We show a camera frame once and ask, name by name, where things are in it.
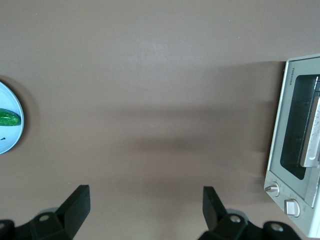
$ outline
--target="white toaster oven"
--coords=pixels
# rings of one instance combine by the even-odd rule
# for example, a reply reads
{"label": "white toaster oven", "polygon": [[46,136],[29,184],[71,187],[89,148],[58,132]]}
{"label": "white toaster oven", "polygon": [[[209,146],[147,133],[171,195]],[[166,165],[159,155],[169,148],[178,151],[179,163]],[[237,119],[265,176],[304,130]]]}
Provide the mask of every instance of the white toaster oven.
{"label": "white toaster oven", "polygon": [[320,54],[286,62],[264,189],[301,231],[320,238]]}

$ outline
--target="oven knob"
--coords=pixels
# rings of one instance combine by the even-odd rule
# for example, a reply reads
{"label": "oven knob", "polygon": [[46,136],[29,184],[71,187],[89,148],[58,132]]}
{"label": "oven knob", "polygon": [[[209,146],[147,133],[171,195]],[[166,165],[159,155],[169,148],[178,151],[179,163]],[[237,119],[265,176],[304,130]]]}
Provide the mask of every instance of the oven knob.
{"label": "oven knob", "polygon": [[288,216],[298,217],[300,215],[299,203],[294,199],[284,200],[284,213]]}
{"label": "oven knob", "polygon": [[273,182],[272,185],[267,186],[264,190],[267,193],[273,193],[276,197],[278,197],[280,193],[279,185],[276,182]]}

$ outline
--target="cucumber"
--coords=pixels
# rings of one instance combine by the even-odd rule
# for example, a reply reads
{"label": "cucumber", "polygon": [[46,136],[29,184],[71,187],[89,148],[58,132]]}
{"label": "cucumber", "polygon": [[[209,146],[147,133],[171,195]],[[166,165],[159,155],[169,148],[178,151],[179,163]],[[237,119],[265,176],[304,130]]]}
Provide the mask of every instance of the cucumber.
{"label": "cucumber", "polygon": [[0,126],[18,126],[21,124],[21,118],[13,111],[0,108]]}

